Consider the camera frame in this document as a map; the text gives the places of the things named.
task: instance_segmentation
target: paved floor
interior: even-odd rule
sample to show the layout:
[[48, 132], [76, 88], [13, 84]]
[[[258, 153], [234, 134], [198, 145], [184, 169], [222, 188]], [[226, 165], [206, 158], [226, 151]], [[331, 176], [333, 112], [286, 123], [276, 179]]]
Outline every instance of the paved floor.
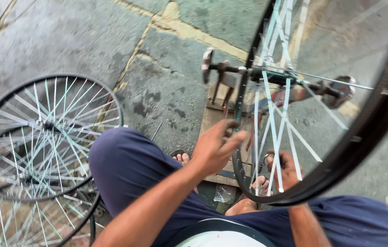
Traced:
[[[191, 152], [208, 95], [200, 79], [203, 52], [213, 46], [219, 50], [216, 61], [242, 64], [265, 6], [260, 0], [0, 0], [0, 95], [35, 76], [82, 73], [114, 89], [127, 125], [150, 137], [163, 122], [156, 143], [166, 152]], [[364, 85], [375, 82], [388, 53], [388, 1], [313, 0], [308, 12], [308, 35], [301, 52], [294, 53], [297, 68], [331, 77], [347, 73]], [[358, 13], [367, 14], [356, 18]], [[358, 91], [336, 114], [350, 121], [365, 96]], [[296, 104], [290, 119], [325, 154], [324, 143], [339, 133], [316, 106], [310, 100]], [[298, 149], [301, 162], [310, 164]], [[388, 134], [328, 194], [388, 203]]]

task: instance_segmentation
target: blue shorts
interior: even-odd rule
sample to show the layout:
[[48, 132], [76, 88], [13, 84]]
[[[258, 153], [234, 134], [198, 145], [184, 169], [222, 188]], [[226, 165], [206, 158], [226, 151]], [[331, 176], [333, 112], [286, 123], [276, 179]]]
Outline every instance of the blue shorts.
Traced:
[[[104, 132], [90, 149], [89, 164], [112, 216], [182, 167], [150, 139], [126, 127]], [[361, 196], [317, 198], [308, 204], [334, 246], [388, 246], [388, 205]], [[227, 219], [251, 227], [277, 247], [294, 246], [286, 208], [224, 216], [194, 191], [165, 224], [153, 246], [165, 245], [186, 226], [208, 218]]]

